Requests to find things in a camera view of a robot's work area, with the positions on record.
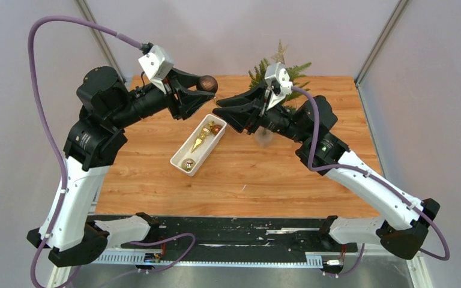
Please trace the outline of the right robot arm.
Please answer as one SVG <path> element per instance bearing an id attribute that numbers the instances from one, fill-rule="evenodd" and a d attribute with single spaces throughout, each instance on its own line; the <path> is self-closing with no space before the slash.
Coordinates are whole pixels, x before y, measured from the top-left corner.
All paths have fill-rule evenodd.
<path id="1" fill-rule="evenodd" d="M 262 127 L 298 142 L 295 153 L 306 168 L 346 187 L 379 213 L 376 218 L 327 217 L 318 235 L 322 248 L 373 244 L 410 260 L 422 251 L 430 230 L 441 234 L 434 223 L 439 203 L 397 188 L 335 136 L 331 129 L 337 116 L 324 96 L 307 95 L 306 102 L 291 112 L 281 104 L 271 106 L 273 95 L 259 85 L 218 100 L 213 112 L 239 133 L 253 134 Z"/>

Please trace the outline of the small green christmas tree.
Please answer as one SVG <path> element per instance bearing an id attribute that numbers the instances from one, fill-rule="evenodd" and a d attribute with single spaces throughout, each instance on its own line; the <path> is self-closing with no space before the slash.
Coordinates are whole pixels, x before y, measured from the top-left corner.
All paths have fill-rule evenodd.
<path id="1" fill-rule="evenodd" d="M 260 84 L 265 85 L 264 92 L 259 94 L 259 117 L 265 116 L 269 110 L 275 107 L 281 107 L 292 113 L 296 111 L 296 105 L 288 104 L 288 102 L 295 100 L 295 97 L 292 96 L 292 88 L 295 84 L 291 80 L 291 75 L 292 70 L 279 60 L 270 64 L 263 59 L 254 67 L 253 71 L 249 71 L 249 88 L 257 88 Z"/>

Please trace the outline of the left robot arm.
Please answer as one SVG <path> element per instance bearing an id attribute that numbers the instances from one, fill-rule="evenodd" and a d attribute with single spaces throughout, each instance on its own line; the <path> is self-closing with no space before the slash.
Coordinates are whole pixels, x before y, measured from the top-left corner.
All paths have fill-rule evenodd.
<path id="1" fill-rule="evenodd" d="M 138 212 L 118 220 L 94 220 L 89 210 L 101 191 L 118 151 L 127 143 L 125 129 L 162 110 L 174 119 L 187 119 L 215 97 L 218 84 L 212 76 L 197 76 L 176 68 L 155 85 L 128 90 L 112 67 L 88 72 L 76 94 L 82 102 L 79 120 L 70 129 L 62 160 L 66 177 L 44 224 L 28 232 L 35 247 L 48 248 L 49 260 L 58 267 L 92 263 L 110 247 L 138 241 L 145 248 L 160 239 L 158 221 Z"/>

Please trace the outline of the silver star ornament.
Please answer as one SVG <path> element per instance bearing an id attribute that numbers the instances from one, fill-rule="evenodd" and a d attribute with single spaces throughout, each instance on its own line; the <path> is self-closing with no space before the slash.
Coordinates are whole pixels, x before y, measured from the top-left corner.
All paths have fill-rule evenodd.
<path id="1" fill-rule="evenodd" d="M 288 47 L 288 44 L 284 44 L 282 40 L 279 40 L 277 50 L 270 58 L 276 63 L 285 64 L 285 53 L 288 50 Z"/>

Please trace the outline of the dark brown ball ornament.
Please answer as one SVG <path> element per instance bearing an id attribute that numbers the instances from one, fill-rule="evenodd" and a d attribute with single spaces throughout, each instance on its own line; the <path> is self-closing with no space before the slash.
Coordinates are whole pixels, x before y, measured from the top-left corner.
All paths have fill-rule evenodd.
<path id="1" fill-rule="evenodd" d="M 215 77 L 210 75 L 200 76 L 196 88 L 199 91 L 216 93 L 218 91 L 218 82 Z"/>

